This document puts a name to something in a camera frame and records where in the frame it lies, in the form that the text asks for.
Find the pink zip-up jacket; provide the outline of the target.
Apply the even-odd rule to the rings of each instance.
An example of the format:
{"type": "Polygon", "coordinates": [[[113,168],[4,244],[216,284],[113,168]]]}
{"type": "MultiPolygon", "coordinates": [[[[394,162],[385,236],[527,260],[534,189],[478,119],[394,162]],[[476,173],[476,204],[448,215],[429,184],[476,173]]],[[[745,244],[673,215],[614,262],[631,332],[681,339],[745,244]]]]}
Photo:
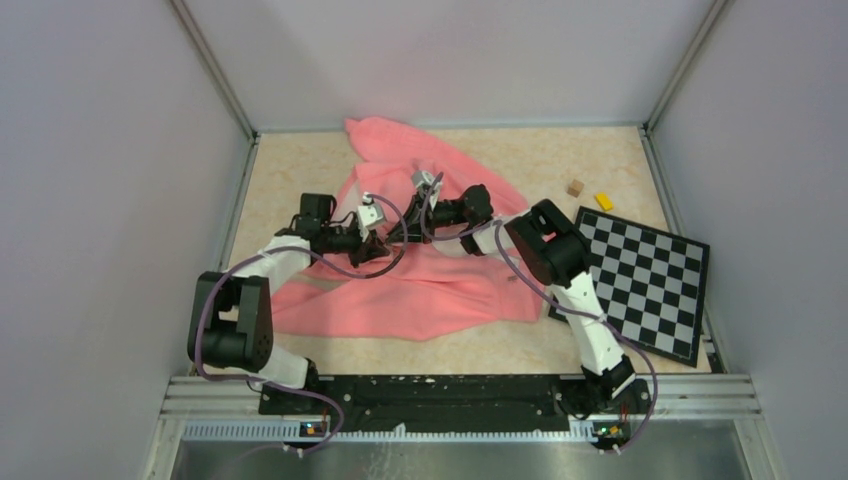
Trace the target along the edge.
{"type": "MultiPolygon", "coordinates": [[[[365,117],[346,120],[345,131],[361,161],[339,191],[344,203],[367,191],[405,208],[414,193],[412,174],[426,170],[444,175],[443,198],[482,184],[496,214],[528,207],[504,178],[422,130],[365,117]]],[[[541,310],[540,298],[499,255],[468,255],[456,242],[411,244],[397,266],[375,279],[349,279],[321,262],[305,273],[339,285],[323,290],[295,279],[284,284],[271,299],[277,332],[423,341],[503,319],[534,322],[541,310]]]]}

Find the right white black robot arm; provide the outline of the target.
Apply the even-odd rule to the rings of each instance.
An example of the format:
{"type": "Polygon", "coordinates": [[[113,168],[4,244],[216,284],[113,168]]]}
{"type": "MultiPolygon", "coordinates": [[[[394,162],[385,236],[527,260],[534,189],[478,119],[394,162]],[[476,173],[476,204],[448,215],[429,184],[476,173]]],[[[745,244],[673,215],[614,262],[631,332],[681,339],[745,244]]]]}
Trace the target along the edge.
{"type": "Polygon", "coordinates": [[[585,420],[596,412],[624,410],[636,372],[623,335],[609,322],[590,271],[590,245],[550,200],[513,216],[495,213],[483,184],[455,199],[439,196],[441,181],[418,186],[406,211],[389,230],[389,244],[456,240],[474,256],[496,256],[546,303],[565,314],[577,341],[584,381],[560,405],[585,420]]]}

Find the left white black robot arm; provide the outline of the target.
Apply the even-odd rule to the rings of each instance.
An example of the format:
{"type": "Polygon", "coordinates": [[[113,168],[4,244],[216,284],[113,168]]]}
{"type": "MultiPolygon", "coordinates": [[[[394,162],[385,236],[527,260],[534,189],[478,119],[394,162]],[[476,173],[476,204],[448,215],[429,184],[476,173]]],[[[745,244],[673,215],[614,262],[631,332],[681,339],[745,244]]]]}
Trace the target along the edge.
{"type": "Polygon", "coordinates": [[[360,265],[391,253],[377,229],[396,208],[374,193],[364,194],[342,219],[334,216],[337,206],[329,194],[302,195],[298,212],[264,248],[226,271],[198,277],[187,353],[200,377],[282,393],[297,413],[317,407],[324,397],[314,363],[274,341],[272,296],[316,263],[362,278],[360,265]]]}

